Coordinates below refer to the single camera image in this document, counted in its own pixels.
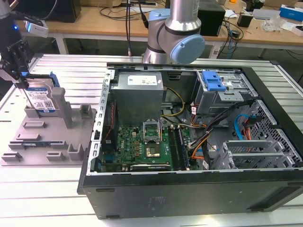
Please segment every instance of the metal slotted table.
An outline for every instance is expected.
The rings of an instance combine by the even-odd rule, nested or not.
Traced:
[[[44,55],[32,61],[33,74],[57,75],[72,107],[91,104],[96,108],[108,62],[140,63],[140,57]],[[211,60],[194,62],[201,67],[252,67],[292,120],[303,131],[303,90],[279,65],[269,61]],[[21,124],[25,98],[12,87],[0,102],[0,155]],[[81,166],[0,167],[1,226],[303,226],[303,195],[270,213],[98,220],[86,196],[77,194]]]

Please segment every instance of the cable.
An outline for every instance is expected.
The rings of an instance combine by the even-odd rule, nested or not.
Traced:
[[[290,52],[288,52],[288,50],[286,50],[286,52],[290,55],[290,56],[292,56],[294,59],[296,59],[296,60],[298,60],[298,61],[302,61],[303,62],[303,60],[301,60],[301,59],[298,59],[298,58],[296,58],[296,57],[294,57]]]
[[[181,110],[180,110],[178,113],[175,113],[175,114],[163,114],[163,115],[161,115],[161,117],[175,117],[175,116],[180,116],[180,115],[183,113],[184,108],[185,108],[185,103],[184,103],[182,97],[181,97],[174,89],[169,88],[169,87],[167,87],[166,89],[167,89],[167,90],[171,90],[173,93],[175,93],[176,96],[179,97],[179,99],[180,99],[181,102],[182,102],[182,108],[181,108]]]
[[[240,129],[238,127],[238,120],[240,117],[246,117],[246,118],[249,118],[249,116],[247,114],[240,114],[238,115],[236,118],[235,118],[235,122],[234,122],[234,127],[235,127],[235,131],[237,133],[237,136],[239,137],[239,140],[243,140],[243,136],[240,132]]]
[[[129,45],[129,54],[128,56],[132,56],[133,55],[133,51],[131,48],[131,4],[130,2],[128,3],[128,45]]]
[[[213,145],[211,145],[209,142],[207,142],[211,147],[212,147],[212,149],[214,149],[215,151],[218,151],[217,149],[215,149],[214,148],[214,146]]]
[[[173,121],[171,121],[170,119],[168,119],[167,117],[163,117],[163,116],[162,116],[162,118],[165,119],[166,121],[168,121],[168,122],[171,123],[171,124],[180,125],[180,126],[186,126],[186,127],[189,127],[189,128],[198,128],[198,127],[196,127],[196,126],[192,126],[192,125],[189,125],[189,124],[173,122]]]
[[[49,14],[45,18],[42,18],[42,20],[47,20],[52,15],[52,13],[55,10],[57,4],[58,4],[58,0],[55,0],[55,4],[53,5],[53,8],[51,9],[51,11],[49,12]]]
[[[295,53],[295,52],[293,52],[291,50],[288,50],[288,51],[291,52],[291,53],[293,53],[293,54],[296,54],[296,55],[303,55],[303,53]]]
[[[244,135],[246,137],[247,140],[251,140],[251,136],[250,136],[250,128],[248,127],[245,131],[245,129],[243,130],[244,131]]]
[[[163,1],[163,0],[162,0],[162,3],[161,3],[161,2],[157,2],[157,0],[154,0],[154,2],[156,2],[157,4],[162,5],[162,6],[165,7],[165,5],[164,5],[164,4],[165,4],[165,1]]]
[[[194,123],[194,115],[192,116],[192,118],[191,118],[191,120],[190,120],[190,123],[191,123],[191,125],[192,126],[196,126],[196,127],[199,127],[200,125],[199,124],[195,124]],[[206,128],[207,127],[207,125],[206,124],[202,124],[202,128]]]
[[[207,125],[207,127],[205,128],[205,131],[209,131],[210,129],[213,129],[213,127],[215,125],[217,125],[218,123],[220,123],[221,121],[223,121],[225,118],[227,118],[229,116],[229,113],[234,111],[235,109],[241,107],[241,106],[245,106],[245,105],[252,105],[255,102],[254,99],[250,99],[247,100],[245,102],[241,102],[241,103],[236,103],[231,105],[228,109],[224,110],[222,113],[218,114],[216,117],[214,117],[209,124]]]
[[[238,28],[240,30],[240,32],[242,33],[242,36],[240,36],[238,38],[233,37],[231,35],[232,32],[231,32],[231,29],[230,29],[230,25],[233,25],[236,28]],[[230,58],[231,58],[233,56],[234,52],[237,50],[237,44],[238,44],[239,40],[241,40],[244,37],[244,32],[243,32],[243,30],[241,28],[239,28],[235,24],[233,24],[233,23],[231,23],[231,22],[229,22],[229,21],[227,21],[225,19],[223,20],[222,26],[224,26],[227,29],[227,39],[226,39],[226,42],[224,43],[222,49],[219,51],[218,57],[220,56],[221,53],[224,53],[223,50],[226,47],[226,44],[228,43],[228,41],[230,41],[230,43],[231,43],[231,41],[234,40],[235,41],[234,47],[230,48],[230,44],[229,44],[229,48],[228,48],[229,53],[224,53],[224,54],[229,54]]]
[[[199,149],[199,147],[202,146],[202,144],[208,139],[208,137],[209,137],[209,133],[208,133],[208,136],[207,136],[205,139],[203,139],[203,140],[201,141],[201,143],[199,143],[199,145],[195,148],[195,150],[194,150],[194,152],[193,152],[193,154],[192,154],[192,156],[191,156],[192,159],[197,159],[197,158],[200,157],[200,156],[196,157],[196,152],[197,152],[197,150]]]
[[[242,12],[240,12],[240,13],[233,13],[233,14],[229,15],[229,17],[227,17],[227,20],[228,20],[229,18],[231,18],[231,16],[237,15],[237,14],[241,14],[241,13],[242,13]]]
[[[107,137],[109,136],[110,132],[113,129],[113,124],[114,124],[114,103],[112,103],[112,113],[111,113],[111,123],[110,123],[110,129],[108,131],[108,133],[106,134],[106,137],[103,139],[103,142],[105,142],[105,140],[107,139]]]
[[[223,5],[223,7],[226,8],[226,9],[230,9],[230,8],[227,8],[225,5]]]
[[[141,8],[141,0],[138,0],[139,3],[139,9],[140,9],[140,13],[141,13],[141,19],[143,21],[144,27],[148,29],[148,20],[146,18],[146,16],[144,15],[142,8]]]
[[[100,9],[100,4],[98,5],[98,9],[99,9],[100,15],[102,15],[102,16],[104,16],[104,17],[107,17],[107,18],[110,18],[110,19],[112,19],[112,20],[122,21],[122,20],[125,20],[125,18],[126,18],[126,16],[112,17],[112,16],[109,15],[110,13],[119,13],[119,12],[121,12],[121,11],[126,11],[125,9],[122,9],[122,10],[117,11],[117,12],[113,12],[113,11],[111,10],[111,8],[109,8],[109,7],[102,7],[102,9]],[[108,13],[108,15],[106,15],[106,14],[103,13],[103,11],[106,10],[106,9],[109,9],[109,10],[110,10],[110,12]],[[141,13],[132,14],[132,15],[131,15],[131,20],[137,19],[137,18],[135,18],[134,16],[137,16],[137,15],[140,15],[140,14],[141,14]]]
[[[131,42],[130,42],[130,4],[129,0],[126,1],[126,17],[125,17],[125,29],[126,29],[126,39],[128,44],[128,56],[132,56],[132,48],[131,48]]]

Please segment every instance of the black box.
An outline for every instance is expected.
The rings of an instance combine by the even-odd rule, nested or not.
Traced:
[[[198,17],[202,22],[201,35],[218,36],[225,10],[216,0],[200,0]]]
[[[50,13],[54,3],[55,0],[19,0],[15,11],[44,18]],[[80,0],[58,0],[54,12],[47,20],[73,23],[80,12]]]
[[[252,19],[253,19],[252,15],[240,14],[237,24],[240,27],[249,27]]]

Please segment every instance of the blue box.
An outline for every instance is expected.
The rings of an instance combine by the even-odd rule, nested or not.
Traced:
[[[300,22],[303,21],[303,9],[301,8],[289,8],[286,5],[282,5],[280,11],[280,17],[285,17]]]

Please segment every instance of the black wire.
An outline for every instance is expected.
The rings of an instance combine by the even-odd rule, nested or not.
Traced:
[[[230,8],[227,8],[225,5],[223,5],[226,9],[230,9]]]
[[[255,102],[254,99],[250,99],[250,100],[247,100],[247,101],[242,102],[242,103],[236,103],[234,105],[231,105],[228,109],[224,110],[222,113],[220,113],[216,117],[214,117],[209,122],[209,124],[207,125],[207,127],[204,129],[204,132],[213,129],[213,127],[215,125],[217,125],[218,123],[220,123],[221,121],[223,121],[225,118],[227,118],[230,115],[230,112],[234,111],[235,109],[237,109],[237,108],[239,108],[241,106],[252,105],[254,102]]]
[[[180,124],[180,123],[177,123],[177,122],[173,122],[172,120],[168,119],[167,117],[163,117],[163,116],[162,116],[161,118],[165,119],[166,121],[168,121],[168,122],[171,123],[171,124]],[[186,125],[186,126],[188,126],[188,127],[192,127],[191,125],[185,124],[185,123],[183,123],[183,122],[182,122],[181,124]]]
[[[225,20],[225,19],[223,20],[223,22],[224,22],[224,23],[223,23],[222,25],[227,29],[228,35],[227,35],[227,39],[226,39],[226,42],[225,42],[224,46],[222,47],[222,49],[220,50],[220,52],[219,52],[219,54],[218,54],[218,57],[220,56],[221,53],[224,53],[224,54],[231,54],[231,58],[232,58],[233,54],[235,53],[235,51],[236,51],[237,48],[238,48],[237,45],[238,45],[239,40],[241,40],[241,39],[244,37],[244,32],[243,32],[243,30],[242,30],[241,28],[239,28],[239,27],[236,26],[235,24],[233,24],[233,23],[231,23],[231,22],[229,22],[229,21],[227,21],[227,20]],[[240,36],[240,37],[238,37],[238,38],[233,37],[233,36],[231,35],[230,25],[233,25],[233,26],[235,26],[236,28],[238,28],[238,29],[241,31],[242,36]],[[231,47],[230,47],[230,43],[231,43],[232,40],[235,41],[235,45],[231,48]],[[230,43],[229,43],[229,45],[228,45],[228,50],[232,50],[232,49],[233,49],[233,51],[232,51],[231,53],[225,53],[225,52],[223,52],[223,50],[224,50],[224,48],[226,47],[226,44],[227,44],[228,41],[230,41]]]
[[[303,62],[303,60],[301,60],[301,59],[298,59],[298,58],[296,58],[296,57],[294,57],[290,52],[288,52],[288,50],[286,50],[286,52],[290,55],[290,56],[292,56],[294,59],[296,59],[296,60],[298,60],[298,61],[301,61],[301,62]]]
[[[107,17],[107,18],[110,18],[110,19],[125,19],[126,18],[126,16],[112,17],[112,16],[109,16],[109,15],[106,15],[106,14],[102,13],[102,11],[105,10],[105,9],[109,9],[109,7],[103,7],[103,9],[101,9],[99,11],[100,15],[102,15],[104,17]],[[136,16],[136,15],[139,15],[139,14],[141,14],[141,13],[135,13],[135,14],[132,14],[131,16]]]
[[[296,54],[296,55],[303,55],[303,53],[295,53],[295,52],[293,52],[291,50],[288,50],[288,51],[291,52],[291,53],[293,53],[293,54]]]
[[[302,80],[302,78],[303,78],[303,74],[302,74],[302,76],[298,79],[297,83],[300,83],[300,81]]]
[[[129,42],[129,49],[130,55],[133,55],[132,47],[131,47],[131,5],[128,5],[128,42]]]
[[[129,40],[128,40],[128,0],[126,0],[126,16],[125,16],[125,29],[126,29],[126,39],[127,39],[127,44],[129,48]]]

